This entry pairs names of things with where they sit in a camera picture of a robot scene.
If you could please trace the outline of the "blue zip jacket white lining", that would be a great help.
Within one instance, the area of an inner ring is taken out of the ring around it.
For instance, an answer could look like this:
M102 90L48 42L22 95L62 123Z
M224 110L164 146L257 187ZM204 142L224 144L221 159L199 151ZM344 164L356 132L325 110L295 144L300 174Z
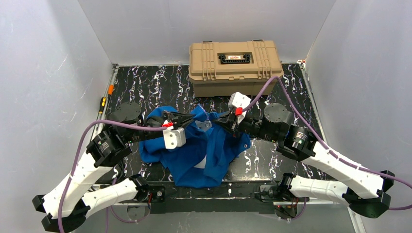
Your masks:
M249 149L249 135L234 137L221 126L212 124L207 131L196 123L185 128L186 143L168 150L163 138L139 143L140 158L145 163L160 162L172 174L176 186L212 188L219 186L229 170L229 164Z

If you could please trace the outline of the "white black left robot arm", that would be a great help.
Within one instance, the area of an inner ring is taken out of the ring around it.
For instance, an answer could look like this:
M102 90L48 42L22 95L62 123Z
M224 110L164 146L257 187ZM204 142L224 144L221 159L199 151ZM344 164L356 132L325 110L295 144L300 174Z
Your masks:
M102 131L87 146L78 145L70 173L52 191L37 195L32 203L43 212L41 223L52 233L69 233L79 228L92 214L122 201L136 200L150 204L157 188L151 188L139 174L97 191L91 187L131 154L132 143L160 138L166 149L186 142L185 128L194 121L193 114L162 110L160 116L144 119L141 107L125 102L101 120Z

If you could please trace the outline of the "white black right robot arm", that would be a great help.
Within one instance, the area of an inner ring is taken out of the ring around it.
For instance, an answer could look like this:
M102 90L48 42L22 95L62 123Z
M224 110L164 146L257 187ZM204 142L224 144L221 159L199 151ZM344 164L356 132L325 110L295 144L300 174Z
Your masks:
M233 136L245 133L276 143L276 150L283 156L332 176L328 181L286 173L277 185L260 193L262 201L316 198L344 204L368 218L377 218L390 208L387 191L393 186L392 181L385 175L365 172L360 165L350 166L342 156L333 155L333 150L325 149L307 128L294 125L293 113L281 104L266 106L260 119L233 107L213 122Z

